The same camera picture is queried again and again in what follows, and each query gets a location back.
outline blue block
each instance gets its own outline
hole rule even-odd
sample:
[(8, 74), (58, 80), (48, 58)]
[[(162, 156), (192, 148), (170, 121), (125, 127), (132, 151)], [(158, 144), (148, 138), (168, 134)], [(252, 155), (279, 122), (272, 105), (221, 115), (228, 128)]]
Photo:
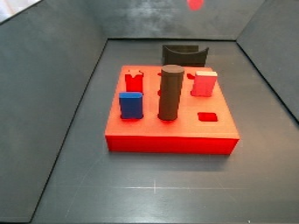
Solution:
[(142, 97), (138, 92), (118, 93), (121, 119), (141, 119), (144, 117)]

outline gray floor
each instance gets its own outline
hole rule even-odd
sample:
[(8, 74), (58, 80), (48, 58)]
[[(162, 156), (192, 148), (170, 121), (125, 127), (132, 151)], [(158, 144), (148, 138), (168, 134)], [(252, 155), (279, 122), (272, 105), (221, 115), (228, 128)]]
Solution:
[[(228, 157), (108, 153), (120, 67), (160, 65), (161, 44), (209, 47), (241, 137)], [(32, 222), (297, 222), (297, 134), (233, 42), (108, 41)]]

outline red object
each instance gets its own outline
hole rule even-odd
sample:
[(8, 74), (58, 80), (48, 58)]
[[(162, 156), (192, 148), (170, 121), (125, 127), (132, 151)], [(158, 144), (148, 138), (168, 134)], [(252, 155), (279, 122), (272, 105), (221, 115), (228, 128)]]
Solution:
[(214, 72), (197, 71), (194, 74), (190, 95), (209, 97), (216, 80), (217, 74)]
[(144, 92), (144, 73), (137, 69), (128, 70), (125, 74), (125, 91), (126, 92)]
[(189, 9), (192, 11), (196, 11), (201, 8), (204, 1), (202, 0), (186, 0), (186, 3), (189, 5)]
[[(121, 120), (117, 93), (125, 91), (126, 70), (144, 72), (144, 118)], [(185, 67), (181, 84), (178, 117), (172, 122), (157, 118), (161, 77), (160, 66), (122, 66), (116, 94), (106, 120), (105, 139), (110, 151), (229, 154), (239, 132), (216, 82), (212, 97), (190, 96), (193, 80), (186, 74), (210, 71), (206, 67)]]

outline cylinder top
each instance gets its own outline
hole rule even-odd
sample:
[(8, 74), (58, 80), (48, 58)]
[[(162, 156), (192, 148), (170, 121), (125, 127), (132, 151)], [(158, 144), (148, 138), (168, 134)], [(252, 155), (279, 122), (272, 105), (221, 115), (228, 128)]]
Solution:
[(162, 71), (166, 72), (168, 74), (178, 74), (184, 72), (184, 69), (181, 66), (166, 65), (162, 66)]

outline gray surface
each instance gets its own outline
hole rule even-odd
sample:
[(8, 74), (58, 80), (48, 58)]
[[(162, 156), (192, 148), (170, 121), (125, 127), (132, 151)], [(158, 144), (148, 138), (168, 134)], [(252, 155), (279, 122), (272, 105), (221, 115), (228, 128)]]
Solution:
[(88, 0), (109, 38), (236, 39), (264, 0)]
[(299, 121), (299, 1), (268, 0), (237, 43)]
[(29, 221), (106, 39), (82, 0), (0, 26), (0, 221)]
[[(209, 47), (241, 137), (229, 157), (108, 153), (120, 67), (160, 65), (164, 44)], [(299, 222), (297, 134), (236, 43), (108, 41), (33, 223)]]

